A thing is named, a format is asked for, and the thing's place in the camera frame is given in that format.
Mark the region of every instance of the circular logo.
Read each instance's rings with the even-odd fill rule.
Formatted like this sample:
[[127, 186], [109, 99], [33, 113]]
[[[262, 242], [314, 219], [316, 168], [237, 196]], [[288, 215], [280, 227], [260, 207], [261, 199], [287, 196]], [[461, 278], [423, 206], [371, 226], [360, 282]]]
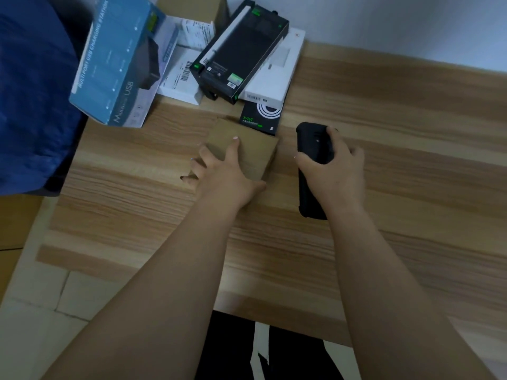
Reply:
[[270, 119], [279, 118], [280, 115], [282, 114], [281, 109], [271, 108], [269, 106], [262, 105], [262, 104], [257, 104], [257, 111], [264, 118], [270, 118]]

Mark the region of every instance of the person's left hand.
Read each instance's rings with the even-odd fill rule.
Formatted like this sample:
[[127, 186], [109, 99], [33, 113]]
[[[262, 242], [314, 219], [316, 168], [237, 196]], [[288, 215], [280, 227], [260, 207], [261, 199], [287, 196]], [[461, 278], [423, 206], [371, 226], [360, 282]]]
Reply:
[[197, 179], [181, 177], [183, 182], [194, 188], [197, 201], [209, 201], [239, 211], [257, 193], [266, 189], [265, 181], [249, 180], [241, 172], [238, 162], [239, 144], [239, 138], [234, 137], [227, 148], [224, 161], [217, 159], [206, 146], [199, 149], [199, 155], [206, 166], [192, 159], [190, 168]]

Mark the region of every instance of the hand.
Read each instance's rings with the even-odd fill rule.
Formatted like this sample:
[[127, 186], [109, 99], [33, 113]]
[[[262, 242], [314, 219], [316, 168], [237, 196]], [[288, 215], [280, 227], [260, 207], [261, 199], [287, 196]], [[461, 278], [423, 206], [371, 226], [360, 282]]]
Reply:
[[298, 152], [295, 160], [313, 195], [330, 217], [340, 211], [363, 208], [364, 151], [361, 148], [349, 151], [337, 130], [331, 127], [326, 130], [335, 152], [330, 163], [316, 163], [302, 152]]
[[194, 188], [198, 201], [208, 200], [220, 208], [239, 211], [257, 193], [266, 189], [264, 181], [249, 180], [241, 172], [238, 162], [239, 144], [239, 138], [234, 137], [227, 148], [224, 161], [217, 159], [206, 146], [199, 149], [205, 167], [195, 159], [191, 160], [190, 168], [197, 179], [190, 176], [182, 176], [181, 179]]

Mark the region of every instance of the blue box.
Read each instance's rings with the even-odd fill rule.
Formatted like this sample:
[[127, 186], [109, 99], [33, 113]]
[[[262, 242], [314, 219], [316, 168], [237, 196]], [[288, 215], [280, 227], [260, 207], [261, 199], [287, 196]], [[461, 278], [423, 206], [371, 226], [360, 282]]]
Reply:
[[178, 33], [149, 0], [99, 0], [69, 101], [103, 124], [141, 127]]

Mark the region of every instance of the forearm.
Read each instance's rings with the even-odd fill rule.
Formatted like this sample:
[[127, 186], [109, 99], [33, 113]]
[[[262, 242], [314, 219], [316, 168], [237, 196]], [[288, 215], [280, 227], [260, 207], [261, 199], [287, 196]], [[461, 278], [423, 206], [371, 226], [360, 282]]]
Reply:
[[235, 215], [197, 202], [44, 379], [193, 378]]
[[329, 219], [341, 297], [364, 380], [493, 378], [363, 209]]

